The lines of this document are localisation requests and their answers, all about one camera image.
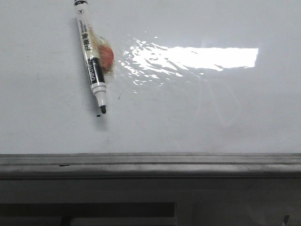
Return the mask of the white whiteboard with aluminium frame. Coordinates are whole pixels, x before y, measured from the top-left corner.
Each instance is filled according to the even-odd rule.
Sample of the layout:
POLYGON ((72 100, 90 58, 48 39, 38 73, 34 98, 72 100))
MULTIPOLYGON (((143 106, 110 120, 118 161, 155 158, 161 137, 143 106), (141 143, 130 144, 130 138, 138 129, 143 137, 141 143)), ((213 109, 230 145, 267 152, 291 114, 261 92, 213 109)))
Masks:
POLYGON ((299 177, 298 0, 91 0, 99 114, 71 0, 0 3, 1 179, 299 177))

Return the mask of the white black whiteboard marker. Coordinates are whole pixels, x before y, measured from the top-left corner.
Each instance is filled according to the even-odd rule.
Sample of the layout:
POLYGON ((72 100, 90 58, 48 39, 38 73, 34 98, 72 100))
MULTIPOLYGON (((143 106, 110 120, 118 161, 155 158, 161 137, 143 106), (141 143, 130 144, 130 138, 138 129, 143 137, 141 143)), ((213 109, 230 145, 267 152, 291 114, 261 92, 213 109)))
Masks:
POLYGON ((100 112, 97 116, 106 114, 106 83, 101 65, 98 42, 94 33, 86 0, 75 0, 73 2, 78 25, 80 43, 87 68, 90 88, 96 97, 100 112))

